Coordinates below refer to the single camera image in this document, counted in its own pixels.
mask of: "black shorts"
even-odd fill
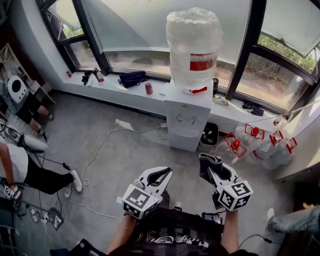
[[[39,100],[37,100],[37,98],[31,92],[29,92],[29,95],[26,97],[22,107],[16,113],[16,115],[27,124],[30,124],[32,119],[31,112],[36,112],[40,106],[41,103]]]

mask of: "speaker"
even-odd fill
[[[17,104],[19,104],[28,92],[28,88],[19,76],[13,75],[10,77],[7,85],[10,98]]]

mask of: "window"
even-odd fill
[[[88,41],[71,43],[70,48],[72,52],[69,52],[69,55],[77,68],[98,67],[98,63],[90,49]]]
[[[307,87],[301,77],[251,53],[236,91],[288,111]]]
[[[301,56],[291,48],[263,34],[260,35],[258,44],[282,55],[310,74],[313,72],[315,74],[318,73],[317,63],[320,58],[320,44],[318,44],[306,57]]]
[[[250,0],[85,0],[85,3],[87,19],[98,37],[97,44],[112,68],[167,75],[170,75],[167,15],[195,6],[214,11],[224,33],[216,76],[220,86],[228,86],[246,29]]]
[[[199,7],[223,30],[219,92],[275,113],[301,107],[320,87],[319,0],[36,0],[72,72],[146,71],[169,81],[167,15]]]

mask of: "windowsill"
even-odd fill
[[[144,82],[138,86],[126,89],[119,84],[119,75],[109,74],[104,77],[104,82],[98,82],[94,75],[90,75],[88,84],[92,81],[91,86],[84,86],[81,82],[83,74],[82,72],[75,72],[71,78],[66,77],[64,82],[66,85],[70,85],[72,89],[66,88],[62,89],[62,91],[112,102],[158,115],[166,115],[163,106],[165,97],[161,95],[165,94],[166,82],[150,80],[153,93],[147,95]],[[213,102],[208,121],[217,124],[219,131],[224,133],[233,132],[239,123],[245,122],[254,122],[253,125],[268,132],[274,131],[275,126],[273,125],[272,119],[258,121],[276,116],[274,113],[265,110],[263,116],[253,115],[246,109],[243,109],[242,105],[243,102],[236,99],[230,101],[229,106]]]

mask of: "concrete floor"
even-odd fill
[[[56,101],[52,107],[55,119],[46,126],[50,147],[45,156],[66,162],[80,176],[105,136],[110,131],[122,128],[116,120],[129,123],[135,131],[156,128],[164,122],[162,119],[76,96],[55,93],[53,98]],[[160,132],[162,137],[166,136],[164,131]],[[129,183],[146,169],[169,166],[174,171],[167,187],[171,197],[170,205],[180,201],[183,210],[188,213],[214,212],[211,199],[214,189],[199,177],[199,151],[170,148],[168,143],[168,140],[159,138],[156,130],[142,134],[130,131],[111,134],[85,173],[89,186],[84,186],[81,194],[73,191],[70,199],[99,213],[121,219],[124,212],[116,199],[124,194]],[[61,165],[53,162],[45,161],[44,167],[61,174],[66,173]],[[239,210],[239,242],[250,235],[260,234],[281,243],[283,234],[273,234],[265,228],[266,211],[269,207],[274,207],[276,214],[292,211],[293,188],[273,183],[268,172],[255,166],[239,162],[234,167],[240,177],[248,180],[254,191],[249,204]],[[43,205],[60,209],[56,194],[40,194]],[[26,188],[23,197],[39,205],[37,190]],[[59,192],[59,197],[62,201],[62,215],[65,217],[63,190]],[[46,256],[50,249],[71,249],[83,238],[104,252],[119,222],[68,202],[67,220],[58,231],[49,223],[34,223],[29,211],[23,221],[16,218],[15,225],[18,232],[15,238],[21,251],[28,256]],[[273,256],[279,245],[253,237],[244,243],[243,248],[260,256]]]

